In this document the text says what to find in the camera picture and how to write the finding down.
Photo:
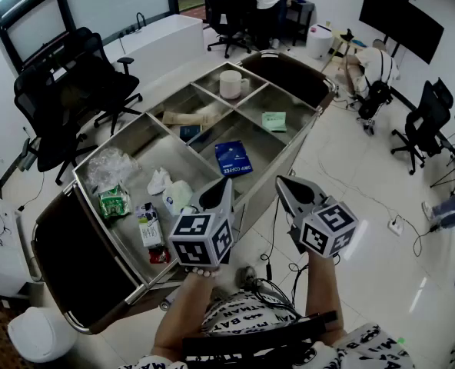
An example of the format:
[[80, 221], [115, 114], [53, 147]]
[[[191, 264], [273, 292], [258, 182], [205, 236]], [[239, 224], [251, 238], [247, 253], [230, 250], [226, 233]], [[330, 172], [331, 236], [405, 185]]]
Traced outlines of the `white milk carton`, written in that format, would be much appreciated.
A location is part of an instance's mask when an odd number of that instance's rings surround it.
[[135, 207], [135, 215], [139, 223], [142, 243], [146, 248], [155, 248], [163, 245], [158, 212], [151, 202]]

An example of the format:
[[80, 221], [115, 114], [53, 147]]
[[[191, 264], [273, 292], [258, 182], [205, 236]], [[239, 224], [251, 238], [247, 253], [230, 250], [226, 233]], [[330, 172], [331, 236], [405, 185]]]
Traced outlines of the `blue foil packet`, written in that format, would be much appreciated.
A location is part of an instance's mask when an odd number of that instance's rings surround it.
[[241, 141], [216, 144], [214, 153], [223, 176], [244, 175], [253, 171]]

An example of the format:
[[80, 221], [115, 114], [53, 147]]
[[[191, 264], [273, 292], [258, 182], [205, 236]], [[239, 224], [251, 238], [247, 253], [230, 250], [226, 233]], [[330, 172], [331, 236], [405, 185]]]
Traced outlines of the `steel compartment tray table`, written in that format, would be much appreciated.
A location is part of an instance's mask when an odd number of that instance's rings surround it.
[[[235, 70], [250, 87], [234, 100], [219, 92], [219, 76]], [[225, 62], [143, 112], [92, 152], [74, 171], [74, 181], [38, 217], [32, 249], [55, 303], [71, 326], [98, 334], [110, 324], [157, 307], [181, 280], [176, 259], [151, 264], [134, 213], [107, 221], [98, 195], [85, 183], [85, 169], [100, 151], [115, 147], [134, 158], [140, 171], [124, 183], [132, 206], [151, 202], [164, 235], [177, 220], [160, 195], [149, 195], [154, 171], [197, 191], [221, 178], [216, 144], [241, 141], [253, 171], [234, 176], [234, 244], [229, 262], [253, 244], [251, 228], [275, 198], [275, 179], [287, 174], [336, 85], [321, 72], [282, 52], [258, 52]], [[188, 142], [181, 125], [165, 125], [165, 111], [220, 115]], [[268, 131], [264, 112], [285, 112], [286, 132]]]

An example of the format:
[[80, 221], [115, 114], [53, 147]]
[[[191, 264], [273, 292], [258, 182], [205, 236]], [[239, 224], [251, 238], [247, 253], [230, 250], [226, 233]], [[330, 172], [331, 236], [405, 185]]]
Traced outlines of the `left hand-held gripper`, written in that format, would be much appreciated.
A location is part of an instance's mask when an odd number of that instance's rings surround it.
[[[230, 178], [212, 181], [192, 195], [191, 205], [182, 210], [168, 238], [180, 265], [213, 268], [229, 262], [233, 198]], [[199, 211], [215, 208], [216, 212]]]

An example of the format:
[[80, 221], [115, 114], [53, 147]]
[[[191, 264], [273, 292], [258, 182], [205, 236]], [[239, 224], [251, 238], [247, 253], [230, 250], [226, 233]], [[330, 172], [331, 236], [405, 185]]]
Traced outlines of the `large black screen on stand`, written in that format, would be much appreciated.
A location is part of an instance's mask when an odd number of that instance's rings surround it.
[[408, 0], [363, 0], [359, 20], [430, 64], [444, 27]]

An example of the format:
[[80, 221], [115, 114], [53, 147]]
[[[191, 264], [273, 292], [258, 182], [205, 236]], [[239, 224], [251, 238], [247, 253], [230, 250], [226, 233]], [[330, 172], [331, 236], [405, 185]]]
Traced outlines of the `small red packet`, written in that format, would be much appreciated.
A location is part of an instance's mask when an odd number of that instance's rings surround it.
[[149, 248], [148, 253], [151, 264], [169, 264], [171, 261], [169, 250], [164, 245]]

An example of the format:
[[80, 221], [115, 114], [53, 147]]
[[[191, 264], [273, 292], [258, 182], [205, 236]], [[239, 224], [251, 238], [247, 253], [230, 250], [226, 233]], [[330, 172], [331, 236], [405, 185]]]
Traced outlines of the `pale green packet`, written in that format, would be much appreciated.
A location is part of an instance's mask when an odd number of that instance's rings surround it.
[[285, 112], [264, 112], [262, 114], [262, 125], [268, 131], [286, 132], [286, 113]]

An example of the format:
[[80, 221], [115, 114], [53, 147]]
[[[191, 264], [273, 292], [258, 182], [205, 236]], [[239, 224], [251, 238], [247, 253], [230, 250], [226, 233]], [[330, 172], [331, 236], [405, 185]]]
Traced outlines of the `person's white printed clothing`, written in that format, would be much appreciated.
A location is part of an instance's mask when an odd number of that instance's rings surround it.
[[[261, 336], [285, 329], [295, 316], [283, 308], [270, 308], [251, 292], [240, 291], [217, 300], [206, 312], [202, 331], [209, 337]], [[293, 351], [274, 349], [268, 364], [248, 369], [415, 369], [409, 354], [380, 326], [367, 323], [334, 344], [304, 342]]]

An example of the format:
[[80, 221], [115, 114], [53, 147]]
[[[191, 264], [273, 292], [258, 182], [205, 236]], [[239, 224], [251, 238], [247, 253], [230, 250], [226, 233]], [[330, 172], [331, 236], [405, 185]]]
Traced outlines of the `black wheeled device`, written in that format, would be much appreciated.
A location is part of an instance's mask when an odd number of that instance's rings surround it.
[[375, 115], [384, 105], [389, 105], [392, 101], [390, 87], [382, 81], [374, 82], [366, 98], [358, 97], [360, 108], [357, 120], [362, 124], [363, 130], [369, 135], [374, 135]]

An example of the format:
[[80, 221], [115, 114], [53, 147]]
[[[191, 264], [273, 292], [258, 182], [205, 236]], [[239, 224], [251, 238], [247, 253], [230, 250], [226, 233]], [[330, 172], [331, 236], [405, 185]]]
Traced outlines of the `brown paper pouch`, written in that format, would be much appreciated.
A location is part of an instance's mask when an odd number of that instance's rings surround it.
[[162, 123], [165, 125], [201, 125], [212, 126], [221, 118], [220, 115], [204, 115], [198, 113], [176, 113], [165, 111], [162, 117]]

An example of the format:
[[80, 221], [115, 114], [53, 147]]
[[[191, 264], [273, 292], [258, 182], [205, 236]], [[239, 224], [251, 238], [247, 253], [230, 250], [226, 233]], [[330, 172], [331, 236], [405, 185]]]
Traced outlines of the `small dark blue box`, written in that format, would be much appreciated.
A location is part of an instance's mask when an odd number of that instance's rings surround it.
[[190, 141], [193, 137], [201, 133], [202, 127], [200, 125], [184, 125], [180, 127], [180, 139], [183, 142]]

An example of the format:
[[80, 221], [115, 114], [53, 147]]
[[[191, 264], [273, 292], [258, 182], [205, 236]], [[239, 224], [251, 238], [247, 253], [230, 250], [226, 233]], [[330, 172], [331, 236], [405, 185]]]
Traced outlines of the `white ceramic mug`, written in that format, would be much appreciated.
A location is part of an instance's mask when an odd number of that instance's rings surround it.
[[219, 76], [219, 92], [222, 98], [234, 100], [250, 87], [250, 79], [235, 70], [225, 70]]

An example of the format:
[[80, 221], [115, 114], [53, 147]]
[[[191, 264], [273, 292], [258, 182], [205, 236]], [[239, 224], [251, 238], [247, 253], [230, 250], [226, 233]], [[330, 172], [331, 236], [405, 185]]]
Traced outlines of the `clear plastic bag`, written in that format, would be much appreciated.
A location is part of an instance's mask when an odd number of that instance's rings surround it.
[[100, 194], [124, 184], [140, 171], [138, 162], [122, 150], [111, 147], [100, 151], [85, 169], [85, 183], [92, 194]]

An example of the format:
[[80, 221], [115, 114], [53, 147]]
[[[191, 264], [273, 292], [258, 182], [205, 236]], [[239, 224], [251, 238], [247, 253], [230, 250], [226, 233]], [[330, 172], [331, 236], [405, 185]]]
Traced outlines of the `white tissue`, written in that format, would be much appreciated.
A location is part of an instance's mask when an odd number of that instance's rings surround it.
[[169, 172], [160, 167], [154, 171], [151, 180], [148, 183], [147, 190], [149, 195], [157, 195], [164, 192], [172, 184]]

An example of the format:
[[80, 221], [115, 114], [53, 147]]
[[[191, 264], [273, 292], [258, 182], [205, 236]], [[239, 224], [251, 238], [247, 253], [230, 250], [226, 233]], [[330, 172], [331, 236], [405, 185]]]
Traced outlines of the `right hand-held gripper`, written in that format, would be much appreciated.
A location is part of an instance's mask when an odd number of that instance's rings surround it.
[[[300, 252], [332, 258], [351, 243], [358, 219], [345, 203], [326, 197], [317, 184], [295, 176], [277, 176], [275, 188], [284, 210], [293, 216], [288, 234]], [[308, 204], [321, 198], [319, 204]]]

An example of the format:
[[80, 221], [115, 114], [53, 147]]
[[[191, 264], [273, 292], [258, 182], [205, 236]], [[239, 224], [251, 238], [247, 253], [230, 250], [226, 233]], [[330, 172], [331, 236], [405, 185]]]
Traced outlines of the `white power strip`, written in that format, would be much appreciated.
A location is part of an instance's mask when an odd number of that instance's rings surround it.
[[402, 217], [396, 216], [391, 218], [387, 224], [388, 229], [397, 237], [400, 237], [404, 231], [404, 221]]

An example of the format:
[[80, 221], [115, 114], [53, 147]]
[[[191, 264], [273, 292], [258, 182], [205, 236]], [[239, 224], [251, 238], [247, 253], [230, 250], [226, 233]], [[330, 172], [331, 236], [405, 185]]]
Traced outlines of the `white rectangular counter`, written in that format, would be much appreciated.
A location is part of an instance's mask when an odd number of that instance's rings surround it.
[[132, 58], [129, 72], [146, 86], [205, 54], [204, 23], [171, 15], [107, 44], [104, 51], [119, 71], [123, 65], [118, 59]]

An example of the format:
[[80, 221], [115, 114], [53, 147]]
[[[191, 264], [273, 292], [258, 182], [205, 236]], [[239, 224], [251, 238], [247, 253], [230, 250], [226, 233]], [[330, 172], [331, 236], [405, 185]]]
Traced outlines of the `person's left forearm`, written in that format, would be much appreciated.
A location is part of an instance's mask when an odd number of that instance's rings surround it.
[[206, 268], [203, 274], [188, 273], [158, 326], [151, 355], [172, 362], [184, 358], [183, 340], [200, 333], [219, 271], [220, 268]]

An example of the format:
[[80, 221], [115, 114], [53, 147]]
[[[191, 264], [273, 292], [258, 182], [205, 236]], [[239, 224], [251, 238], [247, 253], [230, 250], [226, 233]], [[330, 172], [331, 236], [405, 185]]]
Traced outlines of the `person's grey shoe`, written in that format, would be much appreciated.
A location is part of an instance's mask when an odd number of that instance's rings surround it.
[[256, 285], [257, 272], [251, 266], [238, 268], [235, 274], [235, 285], [237, 288], [249, 291]]

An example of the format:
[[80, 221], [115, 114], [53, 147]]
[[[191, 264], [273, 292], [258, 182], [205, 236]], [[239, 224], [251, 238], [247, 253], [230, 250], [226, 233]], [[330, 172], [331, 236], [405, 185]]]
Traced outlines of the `white cabinet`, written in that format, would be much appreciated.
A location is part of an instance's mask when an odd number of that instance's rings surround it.
[[17, 221], [20, 213], [0, 198], [0, 296], [16, 298], [33, 282]]

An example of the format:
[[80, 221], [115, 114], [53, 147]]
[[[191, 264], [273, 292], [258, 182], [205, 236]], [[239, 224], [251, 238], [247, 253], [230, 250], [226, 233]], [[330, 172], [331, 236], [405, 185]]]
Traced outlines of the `green snack packet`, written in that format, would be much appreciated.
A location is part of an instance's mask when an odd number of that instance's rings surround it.
[[104, 219], [123, 217], [131, 211], [131, 200], [122, 183], [99, 193], [98, 204]]

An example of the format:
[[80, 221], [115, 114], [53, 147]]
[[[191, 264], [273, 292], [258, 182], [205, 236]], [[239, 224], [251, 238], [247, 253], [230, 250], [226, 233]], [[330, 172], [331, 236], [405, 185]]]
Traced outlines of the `white lidded trash bin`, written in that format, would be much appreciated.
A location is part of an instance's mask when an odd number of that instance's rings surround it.
[[60, 311], [29, 307], [8, 324], [8, 336], [16, 351], [32, 363], [48, 363], [67, 354], [78, 339]]

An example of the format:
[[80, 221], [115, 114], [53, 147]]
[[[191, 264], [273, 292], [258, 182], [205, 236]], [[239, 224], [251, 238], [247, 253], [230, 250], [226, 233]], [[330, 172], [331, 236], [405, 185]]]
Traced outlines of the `pale white soft pouch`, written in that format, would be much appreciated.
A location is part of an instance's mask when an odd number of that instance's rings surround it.
[[162, 193], [164, 206], [172, 216], [178, 216], [181, 210], [190, 204], [193, 191], [186, 181], [169, 184]]

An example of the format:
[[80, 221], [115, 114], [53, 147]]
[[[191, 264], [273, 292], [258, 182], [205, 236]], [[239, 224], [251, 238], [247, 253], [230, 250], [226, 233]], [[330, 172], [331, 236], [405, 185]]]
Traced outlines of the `person's right forearm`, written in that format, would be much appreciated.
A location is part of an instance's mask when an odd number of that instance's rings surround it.
[[347, 335], [344, 330], [344, 319], [334, 260], [322, 258], [313, 251], [308, 252], [308, 287], [306, 315], [337, 312], [337, 320], [330, 322], [318, 340], [331, 346]]

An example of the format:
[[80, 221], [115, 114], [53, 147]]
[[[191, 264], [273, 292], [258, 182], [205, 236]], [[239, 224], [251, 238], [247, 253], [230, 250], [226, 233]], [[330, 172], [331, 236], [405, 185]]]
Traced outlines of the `small yellow table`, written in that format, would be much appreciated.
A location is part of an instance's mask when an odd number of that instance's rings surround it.
[[320, 70], [321, 73], [323, 73], [327, 66], [333, 61], [333, 59], [336, 57], [337, 53], [339, 52], [340, 48], [343, 45], [345, 46], [343, 56], [346, 56], [351, 49], [353, 49], [354, 52], [357, 53], [358, 51], [364, 50], [367, 47], [354, 36], [351, 37], [352, 32], [350, 29], [348, 29], [346, 32], [333, 29], [331, 31], [331, 34], [337, 40], [337, 46], [333, 48], [333, 53], [331, 54], [331, 57]]

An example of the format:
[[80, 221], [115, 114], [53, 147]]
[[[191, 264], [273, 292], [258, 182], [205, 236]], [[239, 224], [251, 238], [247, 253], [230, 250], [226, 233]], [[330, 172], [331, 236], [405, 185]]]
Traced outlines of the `black framed glass partition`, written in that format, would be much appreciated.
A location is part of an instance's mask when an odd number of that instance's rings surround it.
[[16, 71], [58, 49], [61, 40], [86, 27], [105, 45], [179, 12], [178, 0], [0, 0], [0, 39]]

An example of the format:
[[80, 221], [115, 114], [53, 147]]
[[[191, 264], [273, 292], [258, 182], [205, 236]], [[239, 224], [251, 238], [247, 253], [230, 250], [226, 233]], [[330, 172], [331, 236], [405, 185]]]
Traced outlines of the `white cylindrical bin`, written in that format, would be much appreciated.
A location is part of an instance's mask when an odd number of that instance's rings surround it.
[[309, 28], [306, 49], [311, 58], [322, 59], [334, 41], [332, 30], [324, 25], [315, 24]]

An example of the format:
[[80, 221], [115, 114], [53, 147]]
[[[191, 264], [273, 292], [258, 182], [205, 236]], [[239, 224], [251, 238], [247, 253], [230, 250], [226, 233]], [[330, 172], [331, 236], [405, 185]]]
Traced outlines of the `black mesh office chair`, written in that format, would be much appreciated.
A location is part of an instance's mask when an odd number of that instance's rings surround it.
[[219, 40], [207, 46], [210, 52], [213, 46], [224, 45], [224, 57], [229, 58], [231, 46], [251, 49], [244, 40], [249, 17], [256, 9], [256, 0], [206, 0], [208, 6], [208, 24], [218, 35]]
[[140, 81], [129, 72], [133, 62], [133, 58], [119, 58], [124, 71], [115, 69], [105, 54], [101, 36], [86, 27], [65, 39], [59, 63], [83, 92], [86, 106], [102, 112], [94, 121], [96, 128], [100, 121], [110, 118], [114, 134], [119, 115], [140, 114], [128, 107], [133, 101], [143, 101], [143, 96], [135, 91]]
[[31, 66], [15, 80], [14, 103], [33, 128], [40, 140], [38, 148], [23, 144], [22, 155], [29, 152], [37, 158], [41, 173], [60, 167], [55, 183], [61, 185], [61, 177], [69, 165], [76, 167], [77, 157], [94, 151], [97, 146], [80, 148], [87, 139], [74, 120], [65, 117], [65, 109], [59, 101], [58, 89], [52, 74]]
[[425, 153], [432, 158], [441, 153], [442, 146], [437, 141], [440, 129], [450, 120], [450, 109], [453, 107], [453, 96], [441, 78], [435, 83], [426, 81], [423, 87], [419, 106], [406, 117], [404, 133], [394, 129], [391, 134], [397, 135], [404, 146], [392, 148], [390, 153], [407, 151], [410, 154], [410, 175], [416, 172], [416, 159], [420, 167], [425, 165]]

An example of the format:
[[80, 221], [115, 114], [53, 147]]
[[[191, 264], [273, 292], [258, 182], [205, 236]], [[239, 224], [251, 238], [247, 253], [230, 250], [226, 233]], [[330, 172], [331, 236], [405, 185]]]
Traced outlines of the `dark side table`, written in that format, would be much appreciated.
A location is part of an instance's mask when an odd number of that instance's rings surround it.
[[307, 40], [314, 8], [315, 5], [312, 2], [293, 0], [287, 9], [286, 26], [293, 46], [299, 41]]

